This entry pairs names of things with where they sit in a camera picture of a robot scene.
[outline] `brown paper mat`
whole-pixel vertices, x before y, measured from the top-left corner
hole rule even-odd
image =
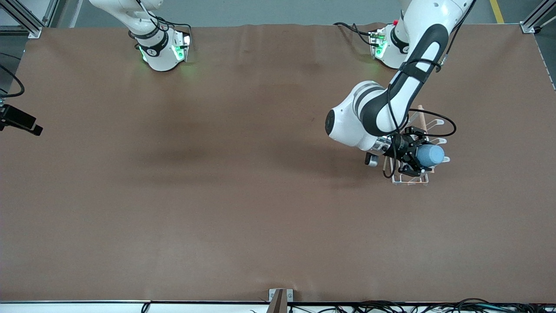
[[[464,26],[416,98],[458,124],[425,188],[324,132],[394,74],[358,37],[196,28],[158,73],[126,32],[27,45],[8,103],[44,132],[0,134],[2,299],[556,301],[556,96],[517,25]]]

